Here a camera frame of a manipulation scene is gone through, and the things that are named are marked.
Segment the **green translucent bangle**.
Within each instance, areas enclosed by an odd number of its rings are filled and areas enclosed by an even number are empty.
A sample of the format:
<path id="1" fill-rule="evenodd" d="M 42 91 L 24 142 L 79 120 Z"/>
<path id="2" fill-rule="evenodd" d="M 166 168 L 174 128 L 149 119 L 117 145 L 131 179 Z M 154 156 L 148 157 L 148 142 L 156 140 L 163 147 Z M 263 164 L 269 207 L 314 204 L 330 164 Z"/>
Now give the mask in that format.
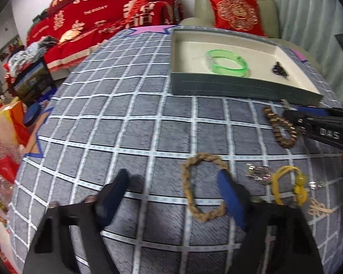
<path id="1" fill-rule="evenodd" d="M 205 54 L 206 65 L 215 74 L 246 77 L 249 73 L 248 63 L 245 59 L 228 50 L 209 50 Z"/>

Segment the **silver pink charm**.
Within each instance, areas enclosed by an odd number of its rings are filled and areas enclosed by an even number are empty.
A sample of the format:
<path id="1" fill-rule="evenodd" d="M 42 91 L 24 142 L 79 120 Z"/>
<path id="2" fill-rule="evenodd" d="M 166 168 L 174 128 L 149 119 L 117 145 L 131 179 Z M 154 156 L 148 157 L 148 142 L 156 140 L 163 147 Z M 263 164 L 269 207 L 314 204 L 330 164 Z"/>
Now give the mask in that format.
<path id="1" fill-rule="evenodd" d="M 257 181 L 263 185 L 267 185 L 271 183 L 271 170 L 268 166 L 256 166 L 253 164 L 246 164 L 247 173 L 245 174 L 246 177 Z"/>

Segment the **black hair clip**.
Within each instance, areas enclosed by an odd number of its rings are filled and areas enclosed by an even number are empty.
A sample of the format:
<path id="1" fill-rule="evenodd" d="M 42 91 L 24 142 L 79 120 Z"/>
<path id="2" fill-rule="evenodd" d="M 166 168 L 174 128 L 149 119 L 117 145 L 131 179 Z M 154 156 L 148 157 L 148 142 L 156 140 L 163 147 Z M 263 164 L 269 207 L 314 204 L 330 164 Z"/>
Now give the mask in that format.
<path id="1" fill-rule="evenodd" d="M 282 67 L 280 62 L 276 62 L 272 68 L 272 72 L 278 76 L 284 77 L 285 79 L 289 77 L 289 74 L 286 72 L 284 67 Z"/>

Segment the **small silver earring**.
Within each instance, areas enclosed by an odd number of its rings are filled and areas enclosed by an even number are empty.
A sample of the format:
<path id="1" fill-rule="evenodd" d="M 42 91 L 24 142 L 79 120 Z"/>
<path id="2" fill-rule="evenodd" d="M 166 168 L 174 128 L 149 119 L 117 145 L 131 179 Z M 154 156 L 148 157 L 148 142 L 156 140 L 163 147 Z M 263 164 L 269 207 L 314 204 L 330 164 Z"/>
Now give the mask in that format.
<path id="1" fill-rule="evenodd" d="M 323 181 L 309 181 L 308 182 L 308 187 L 311 189 L 311 190 L 317 190 L 317 189 L 321 189 L 323 187 L 326 186 L 326 183 L 323 182 Z"/>

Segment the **grey grid tablecloth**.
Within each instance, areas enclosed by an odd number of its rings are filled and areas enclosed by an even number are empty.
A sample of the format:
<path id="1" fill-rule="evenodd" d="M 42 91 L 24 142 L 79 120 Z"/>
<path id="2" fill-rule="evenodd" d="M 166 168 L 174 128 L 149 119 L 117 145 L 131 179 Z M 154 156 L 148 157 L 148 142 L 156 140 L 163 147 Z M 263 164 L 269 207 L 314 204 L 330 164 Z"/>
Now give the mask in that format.
<path id="1" fill-rule="evenodd" d="M 130 187 L 104 241 L 122 273 L 223 273 L 244 240 L 228 216 L 195 220 L 181 186 L 189 156 L 222 156 L 233 177 L 272 200 L 269 187 L 245 177 L 246 165 L 298 167 L 325 186 L 310 192 L 333 213 L 307 215 L 325 273 L 343 261 L 343 166 L 339 150 L 298 140 L 276 144 L 263 109 L 269 101 L 175 97 L 166 30 L 123 31 L 86 58 L 49 103 L 37 134 L 41 158 L 22 160 L 10 205 L 11 248 L 24 267 L 29 245 L 52 201 L 81 202 L 125 168 Z"/>

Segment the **pale green curtain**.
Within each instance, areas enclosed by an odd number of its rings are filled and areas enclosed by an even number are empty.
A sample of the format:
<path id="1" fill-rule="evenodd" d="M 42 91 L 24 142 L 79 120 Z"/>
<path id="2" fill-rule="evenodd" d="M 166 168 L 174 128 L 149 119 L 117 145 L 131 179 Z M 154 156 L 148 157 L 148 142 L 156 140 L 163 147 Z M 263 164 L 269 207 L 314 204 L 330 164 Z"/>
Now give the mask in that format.
<path id="1" fill-rule="evenodd" d="M 343 105 L 343 6 L 338 0 L 274 0 L 283 39 L 304 48 Z"/>

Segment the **grey-green tray box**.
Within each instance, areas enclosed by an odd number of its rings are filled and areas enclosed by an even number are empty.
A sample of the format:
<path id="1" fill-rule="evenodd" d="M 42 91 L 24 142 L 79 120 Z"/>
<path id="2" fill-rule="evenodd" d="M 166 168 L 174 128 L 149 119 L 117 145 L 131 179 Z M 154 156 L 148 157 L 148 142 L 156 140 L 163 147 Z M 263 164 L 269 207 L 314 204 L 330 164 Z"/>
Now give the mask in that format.
<path id="1" fill-rule="evenodd" d="M 175 95 L 252 98 L 317 106 L 314 74 L 290 48 L 220 29 L 177 27 L 171 32 Z"/>

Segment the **blue lid jar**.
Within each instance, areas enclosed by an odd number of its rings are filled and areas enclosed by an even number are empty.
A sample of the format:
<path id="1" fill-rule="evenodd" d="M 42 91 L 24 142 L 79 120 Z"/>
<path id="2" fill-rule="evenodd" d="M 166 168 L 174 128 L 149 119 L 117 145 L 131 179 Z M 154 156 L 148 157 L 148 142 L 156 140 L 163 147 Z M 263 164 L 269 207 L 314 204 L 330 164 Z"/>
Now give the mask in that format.
<path id="1" fill-rule="evenodd" d="M 33 103 L 27 108 L 26 113 L 23 116 L 23 124 L 26 127 L 31 127 L 41 115 L 42 107 L 39 103 Z"/>

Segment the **red embroidered cushion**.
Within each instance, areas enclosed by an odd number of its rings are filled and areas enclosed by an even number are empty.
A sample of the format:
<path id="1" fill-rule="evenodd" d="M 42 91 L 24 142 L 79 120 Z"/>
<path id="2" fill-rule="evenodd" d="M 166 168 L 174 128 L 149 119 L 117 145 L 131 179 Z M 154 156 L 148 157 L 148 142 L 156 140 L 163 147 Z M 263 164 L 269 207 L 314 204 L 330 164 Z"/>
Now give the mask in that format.
<path id="1" fill-rule="evenodd" d="M 257 0 L 209 0 L 214 27 L 267 37 L 260 20 Z"/>

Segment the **orange gift bag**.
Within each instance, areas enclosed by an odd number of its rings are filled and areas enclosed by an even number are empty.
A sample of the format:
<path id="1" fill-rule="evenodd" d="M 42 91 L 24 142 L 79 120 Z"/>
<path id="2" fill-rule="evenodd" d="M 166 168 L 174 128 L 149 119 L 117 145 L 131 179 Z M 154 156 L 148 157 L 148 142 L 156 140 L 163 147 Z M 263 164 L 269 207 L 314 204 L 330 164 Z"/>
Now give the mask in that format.
<path id="1" fill-rule="evenodd" d="M 8 105 L 0 105 L 0 140 L 4 144 L 26 146 L 31 134 L 23 118 L 23 103 L 18 98 Z"/>

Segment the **landscape picture box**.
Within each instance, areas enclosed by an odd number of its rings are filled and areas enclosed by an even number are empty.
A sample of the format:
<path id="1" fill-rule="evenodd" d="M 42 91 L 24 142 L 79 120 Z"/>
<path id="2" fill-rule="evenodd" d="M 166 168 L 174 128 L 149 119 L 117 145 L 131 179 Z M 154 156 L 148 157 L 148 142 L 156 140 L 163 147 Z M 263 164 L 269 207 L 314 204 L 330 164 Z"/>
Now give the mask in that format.
<path id="1" fill-rule="evenodd" d="M 43 59 L 30 64 L 20 72 L 11 86 L 15 96 L 27 106 L 36 103 L 45 93 L 55 87 Z"/>

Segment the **grey crumpled clothes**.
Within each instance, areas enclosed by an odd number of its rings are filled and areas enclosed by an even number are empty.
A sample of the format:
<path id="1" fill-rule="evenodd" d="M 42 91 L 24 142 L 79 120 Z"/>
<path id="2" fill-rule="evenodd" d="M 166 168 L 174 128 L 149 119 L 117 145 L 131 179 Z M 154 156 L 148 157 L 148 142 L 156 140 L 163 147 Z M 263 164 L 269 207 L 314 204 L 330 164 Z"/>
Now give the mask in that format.
<path id="1" fill-rule="evenodd" d="M 52 36 L 42 37 L 38 42 L 30 44 L 24 50 L 11 55 L 8 60 L 8 69 L 12 77 L 16 77 L 26 66 L 41 59 L 48 49 L 58 43 L 58 39 Z"/>

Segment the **gold stuffed ornament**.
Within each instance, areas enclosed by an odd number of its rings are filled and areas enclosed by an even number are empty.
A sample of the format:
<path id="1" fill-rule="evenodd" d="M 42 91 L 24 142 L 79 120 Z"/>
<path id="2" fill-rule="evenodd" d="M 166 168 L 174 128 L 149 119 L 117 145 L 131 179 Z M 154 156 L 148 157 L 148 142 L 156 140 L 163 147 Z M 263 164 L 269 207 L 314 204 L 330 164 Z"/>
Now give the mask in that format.
<path id="1" fill-rule="evenodd" d="M 78 27 L 78 28 L 74 28 L 74 29 L 66 31 L 59 39 L 58 44 L 73 40 L 74 38 L 80 35 L 82 30 L 83 30 L 83 27 Z"/>

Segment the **red sofa cover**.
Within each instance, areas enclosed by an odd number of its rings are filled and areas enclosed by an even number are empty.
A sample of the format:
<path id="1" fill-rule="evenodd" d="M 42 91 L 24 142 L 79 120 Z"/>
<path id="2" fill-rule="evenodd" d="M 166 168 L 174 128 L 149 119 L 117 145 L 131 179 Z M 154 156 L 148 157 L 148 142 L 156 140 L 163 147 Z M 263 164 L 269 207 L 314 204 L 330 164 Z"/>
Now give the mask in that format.
<path id="1" fill-rule="evenodd" d="M 60 39 L 68 30 L 83 27 L 73 40 L 56 44 L 44 54 L 50 72 L 83 61 L 102 42 L 123 29 L 175 23 L 175 0 L 73 0 L 31 27 L 26 44 L 42 37 Z"/>

